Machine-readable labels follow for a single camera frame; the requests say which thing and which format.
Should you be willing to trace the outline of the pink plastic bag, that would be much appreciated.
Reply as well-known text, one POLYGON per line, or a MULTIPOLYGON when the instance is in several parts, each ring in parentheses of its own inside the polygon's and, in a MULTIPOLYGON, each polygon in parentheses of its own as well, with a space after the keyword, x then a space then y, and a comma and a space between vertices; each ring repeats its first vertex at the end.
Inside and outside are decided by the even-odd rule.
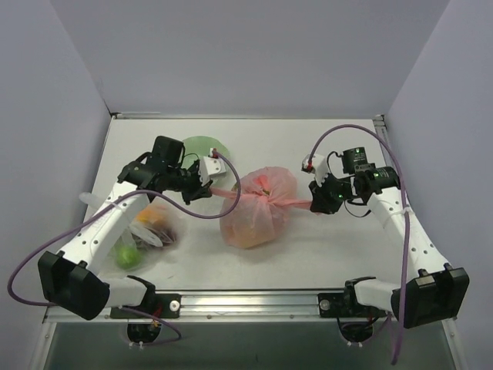
POLYGON ((286 229, 293 208, 309 210, 311 202, 297 196, 297 179, 280 166, 266 166, 240 179, 241 196, 233 206, 237 186, 231 190, 213 187, 213 195, 223 198, 220 218, 223 241, 240 249, 258 247, 277 239, 286 229))

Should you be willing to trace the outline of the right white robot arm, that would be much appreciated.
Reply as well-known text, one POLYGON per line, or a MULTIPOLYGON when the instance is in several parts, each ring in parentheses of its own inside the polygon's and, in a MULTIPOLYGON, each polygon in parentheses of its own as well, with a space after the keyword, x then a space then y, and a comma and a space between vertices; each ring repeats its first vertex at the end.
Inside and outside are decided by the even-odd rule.
POLYGON ((452 267, 407 204, 400 177, 390 166, 368 162, 363 147, 340 154, 344 178, 335 177, 328 158, 307 155, 302 171, 314 175, 309 189, 310 211, 332 215, 352 200, 361 200, 396 247, 403 249, 401 282, 392 284, 376 277, 346 282, 343 309, 359 315, 366 309, 387 311, 405 327, 414 328, 457 316, 470 283, 464 268, 452 267))

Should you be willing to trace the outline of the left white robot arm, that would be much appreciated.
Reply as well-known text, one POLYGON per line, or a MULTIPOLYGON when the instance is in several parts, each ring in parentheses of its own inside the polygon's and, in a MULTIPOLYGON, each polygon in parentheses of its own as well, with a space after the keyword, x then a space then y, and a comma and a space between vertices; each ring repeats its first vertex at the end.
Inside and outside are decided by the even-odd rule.
POLYGON ((105 308, 128 306, 139 317, 152 314, 156 288, 142 278, 127 276, 103 281, 99 271, 117 240, 138 213, 163 192, 180 192, 185 204, 211 197, 210 186, 218 158, 201 156, 182 167, 183 142, 165 136, 153 148, 125 165, 106 202, 58 252, 44 252, 38 269, 45 299, 85 320, 105 308))

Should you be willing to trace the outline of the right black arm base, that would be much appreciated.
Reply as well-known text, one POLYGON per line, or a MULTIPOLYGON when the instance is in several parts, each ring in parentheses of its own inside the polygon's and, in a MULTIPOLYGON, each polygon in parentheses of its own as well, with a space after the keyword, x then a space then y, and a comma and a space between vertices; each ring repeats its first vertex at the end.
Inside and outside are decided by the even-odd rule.
POLYGON ((385 311, 359 304, 355 285, 375 277, 359 277, 346 281, 339 290, 317 294, 318 312, 321 318, 335 318, 337 328, 348 347, 362 348, 371 341, 384 326, 375 329, 381 318, 387 318, 385 311))

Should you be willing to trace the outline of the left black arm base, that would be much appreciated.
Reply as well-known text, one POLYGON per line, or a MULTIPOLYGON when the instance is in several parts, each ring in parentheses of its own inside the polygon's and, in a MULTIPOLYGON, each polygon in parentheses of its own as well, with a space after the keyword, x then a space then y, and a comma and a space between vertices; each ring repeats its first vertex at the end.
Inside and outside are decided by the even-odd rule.
POLYGON ((180 341, 181 331, 168 319, 180 316, 182 295, 178 293, 155 293, 140 306, 111 308, 111 319, 127 320, 124 337, 130 345, 140 348, 164 345, 180 341))

